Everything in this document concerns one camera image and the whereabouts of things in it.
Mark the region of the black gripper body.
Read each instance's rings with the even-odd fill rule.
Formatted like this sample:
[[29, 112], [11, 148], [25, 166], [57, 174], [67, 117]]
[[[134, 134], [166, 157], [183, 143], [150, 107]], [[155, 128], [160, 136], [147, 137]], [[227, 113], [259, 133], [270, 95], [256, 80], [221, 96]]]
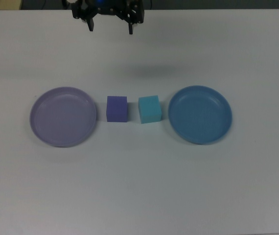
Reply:
[[99, 14], [113, 15], [125, 10], [127, 3], [125, 0], [91, 0], [90, 5], [95, 7]]

